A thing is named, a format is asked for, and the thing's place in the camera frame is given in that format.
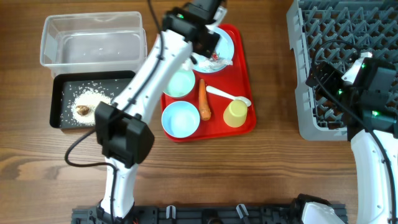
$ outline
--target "cable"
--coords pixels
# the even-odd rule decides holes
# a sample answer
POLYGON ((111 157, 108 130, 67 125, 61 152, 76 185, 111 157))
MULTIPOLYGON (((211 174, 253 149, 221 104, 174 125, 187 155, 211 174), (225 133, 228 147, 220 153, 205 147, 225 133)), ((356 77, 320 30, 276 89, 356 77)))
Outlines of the cable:
MULTIPOLYGON (((113 123, 114 121, 116 121, 117 119, 119 119, 132 104, 134 104, 136 102, 137 97, 139 96, 139 94, 143 91, 143 89, 145 88, 145 86, 148 84, 148 82, 151 80, 151 78, 153 77, 153 75, 155 74, 157 68, 159 67, 160 63, 162 62, 162 58, 163 58, 163 54, 164 54, 164 38, 163 38, 163 34, 162 34, 162 29, 160 28, 159 22, 156 18, 154 9, 152 7, 152 3, 150 2, 150 0, 147 0, 148 2, 148 7, 150 10, 150 13, 152 15, 152 18, 154 19, 157 31, 160 35, 160 54, 157 58, 156 64, 154 65, 152 71, 150 72, 149 76, 147 77, 147 79, 145 80, 145 82, 142 84, 142 86, 140 86, 140 88, 137 90, 137 92, 134 94, 134 96, 129 100, 129 103, 121 110, 120 113, 118 113, 116 116, 114 116, 112 119, 110 119, 108 121, 107 124, 100 126, 97 129, 102 129, 102 128, 106 128, 108 126, 108 124, 113 123)), ((97 163, 92 163, 92 164, 76 164, 74 162, 71 162, 69 160, 69 154, 71 153, 71 151, 79 144, 81 143, 84 139, 86 139, 88 136, 92 135, 94 132, 96 131, 96 129, 92 129, 89 132, 87 132, 86 134, 82 135, 82 137, 78 138, 66 151, 65 153, 65 162, 70 165, 70 166, 74 166, 74 167, 94 167, 94 166, 110 166, 113 169, 113 181, 112 181, 112 187, 111 187, 111 208, 110 208, 110 215, 111 215, 111 223, 114 224, 114 215, 113 215, 113 198, 114 198, 114 189, 115 189, 115 185, 116 185, 116 174, 118 172, 118 169, 113 165, 110 164, 108 162, 97 162, 97 163)))
POLYGON ((326 44, 330 44, 330 43, 334 43, 334 42, 339 42, 339 43, 344 43, 346 45, 352 46, 353 48, 355 48, 358 53, 360 53, 360 49, 359 47, 355 46, 354 44, 344 41, 344 40, 329 40, 326 41, 325 43, 323 43, 321 46, 319 46, 319 48, 315 51, 314 57, 312 58, 312 62, 311 62, 311 69, 313 70, 313 76, 315 77, 315 79, 317 80, 320 88, 322 88, 322 90, 328 95, 329 99, 331 99, 335 104, 337 104, 341 109, 343 109, 343 111, 345 111, 346 113, 348 113, 349 115, 351 115, 374 139, 374 141, 376 142, 376 144, 379 146, 379 149, 381 151, 381 154, 383 155, 384 158, 384 163, 387 167, 387 173, 389 176, 389 180, 390 180, 390 188, 391 188, 391 207, 392 207, 392 219, 391 219, 391 223, 397 223, 397 209, 396 209, 396 187, 395 187, 395 182, 394 182, 394 176, 392 175, 392 168, 391 168, 391 162, 388 159, 388 155, 386 150, 384 149, 383 145, 381 144, 379 138, 376 136, 376 134, 374 133, 374 130, 372 127, 367 126, 364 121, 358 117, 355 112, 353 112, 351 109, 347 108, 345 105, 343 105, 342 103, 340 103, 322 84, 322 82, 319 80, 318 78, 318 72, 315 69, 315 60, 317 57, 317 53, 318 51, 326 44))

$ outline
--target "red tray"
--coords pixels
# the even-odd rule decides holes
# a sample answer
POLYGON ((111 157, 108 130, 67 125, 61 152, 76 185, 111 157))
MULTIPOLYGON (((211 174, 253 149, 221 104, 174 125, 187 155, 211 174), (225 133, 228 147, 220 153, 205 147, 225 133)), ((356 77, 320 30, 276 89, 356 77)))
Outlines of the red tray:
MULTIPOLYGON (((227 32, 234 42, 235 53, 232 59, 233 65, 211 74, 194 71, 196 83, 193 90, 181 99, 173 99, 163 94, 161 97, 162 112, 169 104, 176 101, 187 101, 198 108, 199 80, 201 78, 205 80, 206 85, 211 85, 234 96, 245 96, 253 102, 241 34, 237 28, 229 24, 222 24, 220 28, 227 32)), ((174 138, 165 132, 166 136, 175 142, 187 142, 245 134, 252 131, 256 126, 257 119, 253 104, 248 108, 246 122, 239 128, 231 128, 224 122, 223 118, 224 110, 231 100, 211 93, 207 93, 207 100, 211 110, 210 120, 201 120, 199 128, 187 138, 174 138)))

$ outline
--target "clear plastic bin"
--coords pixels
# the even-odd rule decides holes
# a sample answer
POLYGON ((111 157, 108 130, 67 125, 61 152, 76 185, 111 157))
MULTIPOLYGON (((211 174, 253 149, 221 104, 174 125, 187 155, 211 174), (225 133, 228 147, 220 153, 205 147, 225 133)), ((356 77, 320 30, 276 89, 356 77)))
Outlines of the clear plastic bin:
POLYGON ((52 76, 62 73, 131 70, 147 57, 139 12, 105 12, 48 16, 40 63, 52 76))

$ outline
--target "yellow cup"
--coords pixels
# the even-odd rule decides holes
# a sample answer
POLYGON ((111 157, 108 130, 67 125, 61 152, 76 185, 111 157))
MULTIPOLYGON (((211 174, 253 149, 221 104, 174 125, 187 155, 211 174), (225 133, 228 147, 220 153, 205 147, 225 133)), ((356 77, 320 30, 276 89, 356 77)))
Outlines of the yellow cup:
POLYGON ((224 111, 224 121, 228 126, 238 128, 244 124, 247 115, 248 106, 241 100, 234 100, 224 111))

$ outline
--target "spoon handle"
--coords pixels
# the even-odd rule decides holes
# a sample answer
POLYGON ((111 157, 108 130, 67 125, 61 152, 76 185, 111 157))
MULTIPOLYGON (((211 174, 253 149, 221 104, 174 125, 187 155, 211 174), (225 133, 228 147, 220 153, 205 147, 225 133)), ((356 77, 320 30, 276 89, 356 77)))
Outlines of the spoon handle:
POLYGON ((221 90, 219 90, 219 89, 216 89, 216 88, 214 88, 214 87, 212 87, 212 86, 207 86, 206 87, 206 91, 208 92, 208 93, 212 93, 212 94, 214 94, 214 95, 218 95, 218 96, 223 96, 223 97, 225 97, 225 98, 229 98, 229 99, 231 99, 231 100, 235 100, 235 96, 233 96, 233 95, 230 95, 230 94, 228 94, 228 93, 226 93, 226 92, 224 92, 224 91, 221 91, 221 90))

